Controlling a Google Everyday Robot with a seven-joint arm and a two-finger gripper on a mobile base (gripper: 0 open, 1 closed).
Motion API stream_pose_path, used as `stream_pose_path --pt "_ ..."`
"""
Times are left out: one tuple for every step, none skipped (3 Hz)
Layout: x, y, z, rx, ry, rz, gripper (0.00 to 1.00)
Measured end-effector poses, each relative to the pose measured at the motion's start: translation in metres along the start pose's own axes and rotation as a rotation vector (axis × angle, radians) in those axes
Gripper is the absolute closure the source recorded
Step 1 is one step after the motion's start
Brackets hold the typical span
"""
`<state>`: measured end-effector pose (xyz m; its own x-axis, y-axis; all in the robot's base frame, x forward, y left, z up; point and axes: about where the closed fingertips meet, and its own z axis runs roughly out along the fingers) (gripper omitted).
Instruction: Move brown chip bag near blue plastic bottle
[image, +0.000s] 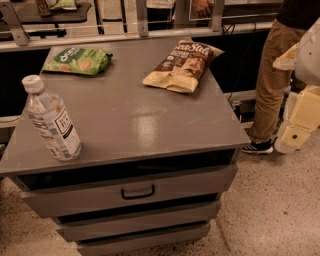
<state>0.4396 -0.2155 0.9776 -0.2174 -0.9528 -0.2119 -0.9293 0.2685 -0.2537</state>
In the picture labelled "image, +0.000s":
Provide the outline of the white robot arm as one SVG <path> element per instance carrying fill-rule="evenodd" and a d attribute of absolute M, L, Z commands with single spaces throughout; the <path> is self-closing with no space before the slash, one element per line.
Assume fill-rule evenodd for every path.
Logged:
<path fill-rule="evenodd" d="M 273 67 L 293 70 L 306 84 L 300 93 L 289 93 L 274 142 L 278 152 L 290 153 L 300 149 L 320 126 L 320 18 L 299 43 L 274 61 Z"/>

